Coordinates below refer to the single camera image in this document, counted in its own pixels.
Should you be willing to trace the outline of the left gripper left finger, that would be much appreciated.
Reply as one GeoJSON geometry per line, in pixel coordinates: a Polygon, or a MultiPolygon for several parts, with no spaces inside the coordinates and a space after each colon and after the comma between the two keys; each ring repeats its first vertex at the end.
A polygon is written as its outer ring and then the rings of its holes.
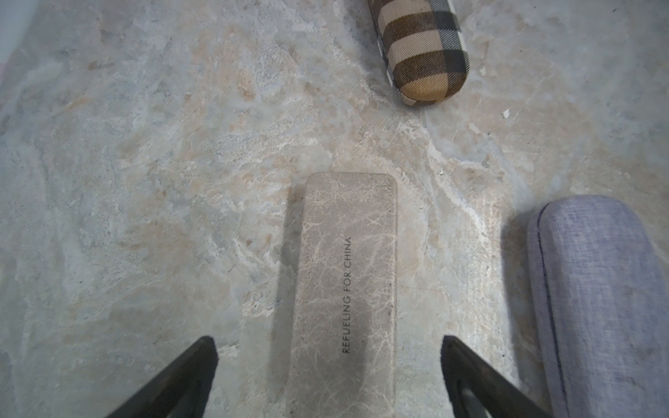
{"type": "Polygon", "coordinates": [[[202,418],[218,360],[214,338],[200,337],[110,416],[202,418]]]}

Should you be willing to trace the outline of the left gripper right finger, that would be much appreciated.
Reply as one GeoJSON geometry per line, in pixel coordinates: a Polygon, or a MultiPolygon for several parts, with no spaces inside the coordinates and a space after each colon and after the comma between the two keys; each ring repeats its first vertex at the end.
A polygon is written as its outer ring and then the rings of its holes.
{"type": "Polygon", "coordinates": [[[549,416],[456,336],[444,336],[441,368],[456,417],[549,416]]]}

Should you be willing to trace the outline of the grey eyeglass case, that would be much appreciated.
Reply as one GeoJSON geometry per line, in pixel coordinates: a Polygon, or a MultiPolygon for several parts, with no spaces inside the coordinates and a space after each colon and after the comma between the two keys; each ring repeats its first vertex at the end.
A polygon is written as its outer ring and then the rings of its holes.
{"type": "Polygon", "coordinates": [[[395,413],[397,182],[319,172],[302,214],[287,378],[290,417],[395,413]]]}

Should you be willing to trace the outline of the purple eyeglass case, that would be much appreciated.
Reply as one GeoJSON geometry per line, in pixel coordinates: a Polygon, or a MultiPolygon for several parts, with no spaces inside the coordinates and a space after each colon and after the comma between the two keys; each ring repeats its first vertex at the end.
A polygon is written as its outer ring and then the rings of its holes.
{"type": "Polygon", "coordinates": [[[668,285],[637,214],[605,196],[556,200],[527,248],[554,416],[667,416],[668,285]]]}

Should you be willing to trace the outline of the plaid eyeglass case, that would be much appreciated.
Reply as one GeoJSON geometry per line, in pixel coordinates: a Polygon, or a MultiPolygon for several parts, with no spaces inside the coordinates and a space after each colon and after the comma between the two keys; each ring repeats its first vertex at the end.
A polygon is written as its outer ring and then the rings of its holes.
{"type": "Polygon", "coordinates": [[[369,11],[390,84],[408,106],[457,94],[470,71],[469,54],[448,0],[372,0],[369,11]]]}

